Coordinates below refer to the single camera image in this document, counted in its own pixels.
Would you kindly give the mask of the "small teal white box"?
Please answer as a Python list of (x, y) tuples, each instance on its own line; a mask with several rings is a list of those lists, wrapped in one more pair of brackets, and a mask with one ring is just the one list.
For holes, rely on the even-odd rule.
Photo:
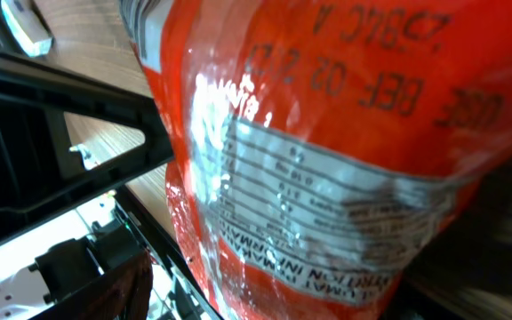
[(52, 48), (52, 34), (35, 12), (31, 0), (1, 0), (4, 20), (21, 50), (30, 58), (43, 57)]

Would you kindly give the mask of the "red candy bag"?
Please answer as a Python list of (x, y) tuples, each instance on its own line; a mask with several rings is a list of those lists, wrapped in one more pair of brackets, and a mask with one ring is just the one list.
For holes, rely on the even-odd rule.
[(512, 1), (119, 5), (226, 319), (375, 319), (512, 157)]

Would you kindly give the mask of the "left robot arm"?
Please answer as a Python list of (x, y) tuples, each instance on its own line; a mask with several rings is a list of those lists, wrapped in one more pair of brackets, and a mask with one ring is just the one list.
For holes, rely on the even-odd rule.
[(147, 97), (0, 53), (0, 319), (214, 319), (126, 183), (172, 147)]

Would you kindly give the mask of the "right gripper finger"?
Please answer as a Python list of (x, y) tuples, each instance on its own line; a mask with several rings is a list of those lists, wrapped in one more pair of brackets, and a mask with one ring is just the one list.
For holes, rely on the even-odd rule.
[(33, 319), (146, 320), (152, 287), (151, 259), (142, 251)]

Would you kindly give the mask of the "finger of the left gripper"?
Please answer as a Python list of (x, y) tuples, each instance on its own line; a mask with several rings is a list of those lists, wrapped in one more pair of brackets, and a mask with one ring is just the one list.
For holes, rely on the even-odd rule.
[[(144, 141), (87, 169), (66, 114), (129, 127)], [(0, 52), (0, 245), (172, 158), (152, 99)]]

